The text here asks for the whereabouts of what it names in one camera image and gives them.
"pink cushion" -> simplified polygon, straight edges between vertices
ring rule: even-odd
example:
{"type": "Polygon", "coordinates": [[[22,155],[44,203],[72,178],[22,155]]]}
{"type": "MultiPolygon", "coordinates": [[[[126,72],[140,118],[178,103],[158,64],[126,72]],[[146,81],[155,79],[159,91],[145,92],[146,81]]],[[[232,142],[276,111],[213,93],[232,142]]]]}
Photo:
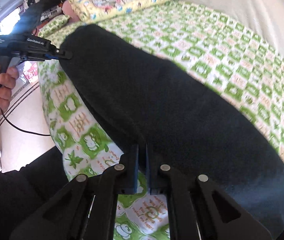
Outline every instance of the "pink cushion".
{"type": "Polygon", "coordinates": [[[62,11],[65,15],[70,16],[69,23],[78,22],[80,19],[72,10],[69,0],[66,0],[62,5],[62,11]]]}

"tiled floor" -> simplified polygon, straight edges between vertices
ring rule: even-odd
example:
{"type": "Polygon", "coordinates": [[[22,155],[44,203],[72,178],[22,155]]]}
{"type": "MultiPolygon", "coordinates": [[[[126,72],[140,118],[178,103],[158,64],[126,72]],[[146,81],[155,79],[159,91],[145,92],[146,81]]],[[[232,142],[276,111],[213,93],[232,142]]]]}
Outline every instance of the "tiled floor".
{"type": "MultiPolygon", "coordinates": [[[[12,94],[10,108],[5,113],[8,120],[21,129],[48,134],[38,81],[35,79],[30,84],[18,79],[12,94]]],[[[51,137],[18,131],[0,116],[2,172],[19,170],[53,146],[51,137]]]]}

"bed sheet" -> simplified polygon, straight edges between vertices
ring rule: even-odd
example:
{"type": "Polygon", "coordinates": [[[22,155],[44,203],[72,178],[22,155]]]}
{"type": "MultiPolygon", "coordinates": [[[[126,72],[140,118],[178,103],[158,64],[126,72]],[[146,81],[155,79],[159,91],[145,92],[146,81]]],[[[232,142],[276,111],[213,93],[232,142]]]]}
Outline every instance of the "bed sheet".
{"type": "MultiPolygon", "coordinates": [[[[59,47],[80,25],[64,27],[48,39],[59,47]]],[[[261,36],[228,15],[182,1],[98,25],[172,60],[214,90],[256,126],[284,161],[284,58],[261,36]]],[[[118,163],[121,150],[85,107],[59,62],[40,63],[38,72],[43,111],[68,178],[101,174],[118,163]]],[[[138,179],[138,194],[119,196],[114,239],[168,239],[166,200],[147,194],[145,177],[138,179]]]]}

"silver screw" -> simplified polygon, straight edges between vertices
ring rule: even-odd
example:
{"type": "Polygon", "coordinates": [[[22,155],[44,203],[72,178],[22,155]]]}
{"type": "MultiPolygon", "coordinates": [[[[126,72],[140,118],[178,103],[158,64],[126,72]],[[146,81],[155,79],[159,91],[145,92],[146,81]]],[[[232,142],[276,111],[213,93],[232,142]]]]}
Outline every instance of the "silver screw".
{"type": "Polygon", "coordinates": [[[160,166],[160,169],[161,169],[162,171],[169,171],[169,170],[171,169],[171,167],[170,167],[168,164],[162,164],[162,165],[160,166]]]}
{"type": "Polygon", "coordinates": [[[121,164],[121,163],[116,164],[114,166],[114,169],[116,169],[117,171],[122,171],[122,170],[124,170],[124,168],[125,168],[125,166],[123,164],[121,164]]]}
{"type": "Polygon", "coordinates": [[[76,180],[78,182],[84,182],[84,181],[86,181],[86,176],[84,174],[80,174],[80,175],[76,176],[76,180]]]}
{"type": "Polygon", "coordinates": [[[199,175],[198,179],[199,179],[199,181],[207,182],[209,178],[208,178],[207,175],[201,174],[201,175],[199,175]]]}

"folded black garment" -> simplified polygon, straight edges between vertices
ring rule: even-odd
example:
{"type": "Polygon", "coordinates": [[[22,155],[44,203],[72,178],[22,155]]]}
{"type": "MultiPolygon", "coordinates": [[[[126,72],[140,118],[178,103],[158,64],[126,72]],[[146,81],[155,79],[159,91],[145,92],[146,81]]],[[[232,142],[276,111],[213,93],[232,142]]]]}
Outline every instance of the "folded black garment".
{"type": "Polygon", "coordinates": [[[151,143],[167,164],[216,181],[274,237],[283,231],[284,163],[233,106],[96,25],[78,28],[61,48],[74,53],[60,60],[63,70],[119,148],[151,143]]]}

